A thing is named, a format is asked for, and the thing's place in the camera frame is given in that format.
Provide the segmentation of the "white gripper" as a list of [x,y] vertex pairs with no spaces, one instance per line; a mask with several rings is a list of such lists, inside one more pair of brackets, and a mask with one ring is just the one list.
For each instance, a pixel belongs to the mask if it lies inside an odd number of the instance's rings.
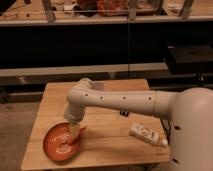
[[82,120],[82,112],[78,108],[67,106],[64,118],[69,122],[69,131],[72,137],[77,137],[80,132],[79,122]]

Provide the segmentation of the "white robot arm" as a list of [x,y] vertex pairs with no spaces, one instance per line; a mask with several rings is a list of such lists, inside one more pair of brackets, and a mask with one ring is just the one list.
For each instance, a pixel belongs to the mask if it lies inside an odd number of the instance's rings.
[[171,123],[168,171],[213,171],[213,90],[106,91],[101,83],[79,80],[67,94],[65,118],[83,120],[88,107],[144,114]]

